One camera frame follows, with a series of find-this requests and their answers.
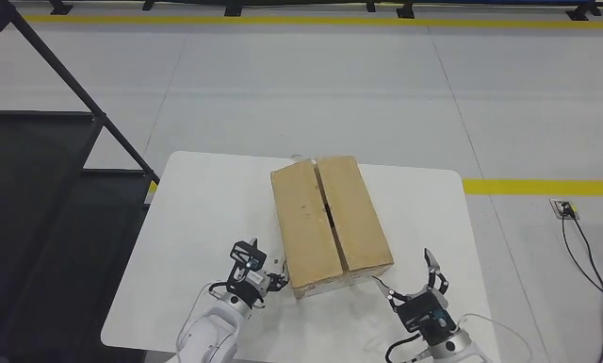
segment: shelf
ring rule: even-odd
[[[81,172],[12,308],[0,351],[72,361],[65,356],[96,345],[138,237],[150,182],[143,171]]]
[[[0,326],[102,126],[85,112],[0,111]]]

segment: black cable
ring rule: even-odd
[[[385,361],[387,363],[393,363],[391,361],[391,359],[389,358],[389,355],[392,354],[392,351],[394,351],[394,349],[397,348],[398,346],[403,345],[404,343],[412,342],[419,337],[421,337],[420,334],[415,334],[414,336],[409,337],[407,339],[401,339],[398,342],[392,343],[392,345],[389,346],[389,348],[387,349],[387,352],[385,352]]]
[[[580,234],[582,235],[582,239],[584,239],[584,242],[586,243],[586,250],[588,251],[588,259],[589,259],[589,261],[591,261],[591,266],[593,267],[593,270],[595,271],[595,275],[598,278],[599,283],[601,284],[601,287],[603,287],[603,279],[601,279],[599,270],[596,269],[595,261],[593,260],[593,251],[591,250],[591,244],[586,239],[584,232],[582,232],[582,227],[580,227],[580,223],[578,223],[578,219],[576,219],[576,216],[572,215],[572,219],[574,220],[574,223],[576,224],[578,231],[580,231]]]
[[[578,270],[580,270],[580,272],[582,273],[582,275],[584,275],[584,277],[586,279],[588,279],[589,282],[591,282],[593,284],[593,286],[596,287],[596,289],[598,289],[599,291],[603,292],[603,288],[599,287],[595,281],[593,281],[593,279],[591,279],[590,276],[588,276],[588,274],[582,269],[582,267],[580,266],[580,264],[576,261],[576,258],[574,257],[574,254],[572,254],[572,250],[569,248],[569,244],[567,243],[567,236],[565,235],[565,214],[562,214],[562,232],[563,232],[563,240],[565,241],[565,247],[567,248],[567,252],[569,253],[569,255],[572,257],[572,260],[574,260],[574,263],[576,264],[576,266],[578,267]],[[588,245],[587,242],[587,247],[589,250],[589,255],[590,255],[590,245]]]

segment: cable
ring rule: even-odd
[[[579,224],[578,221],[576,221],[576,219],[574,219],[574,221],[576,222],[578,228],[579,228]],[[565,235],[565,214],[562,214],[562,233],[563,233],[563,241],[565,241],[565,247],[567,248],[567,253],[569,253],[569,255],[572,257],[572,260],[574,261],[574,263],[576,264],[576,266],[578,267],[578,270],[580,270],[580,272],[582,273],[582,275],[584,275],[584,277],[586,279],[588,279],[589,282],[591,282],[593,284],[593,286],[595,286],[596,289],[598,289],[600,292],[603,292],[603,282],[601,284],[602,287],[598,286],[595,281],[593,279],[591,279],[591,277],[582,269],[582,267],[580,266],[580,264],[578,263],[578,261],[576,260],[576,258],[574,257],[574,254],[572,253],[572,250],[569,248],[569,243],[567,242],[567,236]],[[589,258],[591,259],[591,264],[593,265],[593,269],[595,269],[595,273],[597,274],[597,277],[600,279],[600,276],[598,276],[598,271],[595,268],[595,264],[593,262],[593,256],[591,254],[591,245],[588,243],[588,240],[584,237],[584,234],[582,234],[582,237],[584,238],[584,241],[586,241],[586,247],[588,249],[588,255]]]
[[[488,319],[487,317],[482,316],[482,315],[478,315],[477,313],[465,313],[463,316],[461,316],[461,318],[459,319],[459,322],[457,322],[457,323],[458,323],[459,325],[461,325],[461,323],[463,323],[463,322],[465,322],[465,321],[466,321],[467,316],[473,316],[473,317],[477,317],[477,318],[480,318],[480,319],[486,320],[486,321],[491,322],[491,323],[493,323],[493,324],[496,324],[496,325],[498,325],[498,326],[500,326],[500,327],[503,327],[503,328],[507,329],[508,331],[510,331],[511,333],[515,334],[515,335],[516,335],[516,336],[517,336],[519,339],[521,339],[521,341],[522,341],[522,342],[524,342],[524,344],[525,344],[525,345],[526,345],[526,347],[528,348],[528,352],[529,352],[529,354],[530,354],[530,355],[528,356],[528,360],[526,360],[526,363],[531,363],[531,360],[532,360],[532,351],[531,351],[531,347],[530,347],[530,345],[528,344],[528,342],[527,342],[527,341],[526,341],[526,340],[525,340],[523,337],[521,337],[521,335],[520,335],[519,333],[515,332],[515,331],[514,331],[512,328],[510,328],[509,326],[507,326],[507,325],[505,325],[505,324],[502,324],[502,323],[500,323],[500,322],[495,322],[494,320],[492,320],[492,319]]]
[[[185,330],[185,326],[187,325],[187,322],[190,320],[190,316],[192,316],[192,312],[195,310],[195,307],[197,306],[197,303],[199,303],[199,298],[201,298],[201,295],[204,293],[205,289],[207,289],[209,286],[212,285],[213,282],[209,282],[207,284],[205,284],[205,286],[203,286],[200,290],[199,293],[197,293],[197,298],[195,299],[195,303],[193,303],[192,308],[190,309],[190,312],[188,312],[188,316],[187,319],[184,321],[184,323],[182,324],[182,327],[180,328],[180,331],[178,332],[178,338],[176,338],[176,358],[178,359],[178,363],[182,363],[182,361],[180,360],[180,351],[182,350],[182,346],[181,346],[181,336],[182,336],[182,332]],[[194,322],[187,330],[190,330],[190,328],[192,328],[195,323]]]
[[[603,287],[603,279],[601,279],[601,275],[599,274],[599,271],[596,269],[595,261],[593,260],[593,251],[591,250],[591,244],[586,239],[586,236],[584,236],[584,232],[582,232],[582,227],[580,227],[580,223],[578,223],[578,219],[576,219],[576,216],[571,215],[571,217],[574,220],[574,223],[576,224],[578,231],[580,231],[580,234],[582,235],[582,239],[584,239],[584,242],[586,243],[586,250],[588,251],[588,259],[589,259],[589,261],[591,261],[591,266],[593,267],[593,270],[595,271],[595,275],[596,275],[597,279],[599,280],[601,287]]]
[[[412,342],[412,341],[414,341],[415,339],[417,339],[419,337],[421,337],[420,334],[415,334],[414,336],[409,337],[407,339],[401,339],[398,342],[392,343],[392,345],[389,346],[389,348],[387,349],[387,352],[385,352],[385,361],[387,363],[393,363],[391,361],[391,359],[389,358],[389,356],[390,356],[390,354],[392,354],[392,352],[394,351],[394,349],[397,348],[400,345],[403,345],[404,343]]]

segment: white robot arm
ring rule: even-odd
[[[288,283],[282,273],[261,270],[266,254],[257,249],[257,239],[235,243],[230,256],[235,266],[228,280],[209,287],[216,302],[201,317],[185,325],[176,342],[177,353],[167,363],[229,363],[256,302],[264,303],[268,292],[280,291]],[[219,287],[226,291],[216,292]]]

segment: yellow floor line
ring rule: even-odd
[[[597,180],[466,178],[463,186],[467,195],[603,196],[603,181]],[[152,183],[149,191],[156,189],[157,185]]]
[[[30,23],[144,24],[144,25],[370,25],[370,26],[447,26],[526,29],[603,29],[603,22],[510,21],[456,19],[398,19],[372,17],[317,16],[77,16],[25,15]]]

